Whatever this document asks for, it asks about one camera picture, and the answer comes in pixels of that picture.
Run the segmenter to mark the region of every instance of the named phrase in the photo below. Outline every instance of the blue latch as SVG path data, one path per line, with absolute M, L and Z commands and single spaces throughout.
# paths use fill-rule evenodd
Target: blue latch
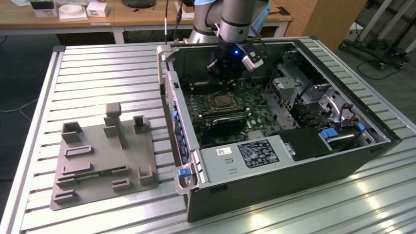
M 358 124 L 358 127 L 359 127 L 360 132 L 366 130 L 366 126 L 362 123 Z
M 182 168 L 178 170 L 179 178 L 186 178 L 186 177 L 190 177 L 191 175 L 192 175 L 191 168 Z
M 336 137 L 339 135 L 338 131 L 334 128 L 326 128 L 322 132 L 324 139 Z
M 172 114 L 172 120 L 176 120 L 176 116 L 178 116 L 178 111 L 175 111 Z

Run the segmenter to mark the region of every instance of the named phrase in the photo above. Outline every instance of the gray plastic base plate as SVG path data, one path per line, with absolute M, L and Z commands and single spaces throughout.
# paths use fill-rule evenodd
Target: gray plastic base plate
M 123 121 L 122 125 L 126 149 L 122 149 L 112 119 L 106 119 L 106 125 L 84 128 L 78 122 L 64 124 L 52 210 L 158 187 L 150 122 L 142 117 L 139 121 Z

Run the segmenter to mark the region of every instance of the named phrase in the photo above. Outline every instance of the motherboard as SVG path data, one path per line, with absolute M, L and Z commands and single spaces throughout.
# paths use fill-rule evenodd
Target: motherboard
M 266 85 L 240 81 L 227 91 L 184 96 L 202 149 L 266 137 L 280 130 L 264 92 Z

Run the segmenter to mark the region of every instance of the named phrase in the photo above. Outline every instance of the wooden desk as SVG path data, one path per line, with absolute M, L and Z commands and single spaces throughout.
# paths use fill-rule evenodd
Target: wooden desk
M 316 36 L 336 51 L 367 0 L 276 0 L 291 15 L 286 37 Z
M 163 30 L 166 0 L 158 0 L 148 9 L 127 7 L 122 0 L 107 0 L 110 13 L 106 18 L 90 17 L 88 20 L 60 22 L 59 17 L 38 18 L 31 6 L 18 7 L 12 1 L 0 0 L 0 35 L 60 34 L 112 32 L 118 44 L 124 43 L 124 31 Z M 168 29 L 175 28 L 175 0 L 170 0 Z M 292 16 L 270 14 L 266 27 L 274 27 L 274 36 L 283 37 Z M 194 20 L 182 20 L 179 29 L 192 29 Z

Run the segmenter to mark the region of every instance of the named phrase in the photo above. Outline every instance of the white container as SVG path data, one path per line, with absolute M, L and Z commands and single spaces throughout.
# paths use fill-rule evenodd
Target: white container
M 71 22 L 88 20 L 86 8 L 76 4 L 67 4 L 59 8 L 59 21 Z
M 346 39 L 355 41 L 358 39 L 359 34 L 362 33 L 363 29 L 364 29 L 363 26 L 354 22 L 352 26 L 350 28 L 350 31 L 347 33 Z
M 108 6 L 104 2 L 91 2 L 87 7 L 87 14 L 91 17 L 107 17 Z
M 56 4 L 48 1 L 32 1 L 31 2 L 36 17 L 56 17 L 58 9 Z

